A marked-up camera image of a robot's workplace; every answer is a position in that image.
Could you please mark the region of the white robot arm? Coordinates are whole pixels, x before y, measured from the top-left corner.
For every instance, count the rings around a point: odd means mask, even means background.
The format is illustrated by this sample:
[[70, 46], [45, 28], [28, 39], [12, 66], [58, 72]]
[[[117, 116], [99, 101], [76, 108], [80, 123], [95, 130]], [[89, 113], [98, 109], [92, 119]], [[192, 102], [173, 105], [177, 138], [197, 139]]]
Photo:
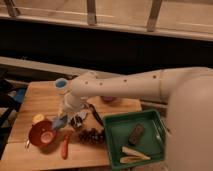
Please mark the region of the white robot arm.
[[93, 96], [166, 103], [166, 171], [213, 171], [213, 69], [161, 69], [104, 79], [87, 72], [68, 85], [59, 115], [76, 113]]

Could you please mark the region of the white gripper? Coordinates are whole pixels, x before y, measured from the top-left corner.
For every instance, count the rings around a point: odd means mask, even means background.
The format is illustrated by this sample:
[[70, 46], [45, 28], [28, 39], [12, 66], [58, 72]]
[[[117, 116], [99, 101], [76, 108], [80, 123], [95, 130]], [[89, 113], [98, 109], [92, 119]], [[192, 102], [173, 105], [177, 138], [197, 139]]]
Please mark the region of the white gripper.
[[64, 95], [62, 102], [59, 105], [57, 117], [62, 119], [66, 115], [73, 116], [76, 112], [81, 111], [83, 108], [84, 101], [80, 97], [67, 93]]

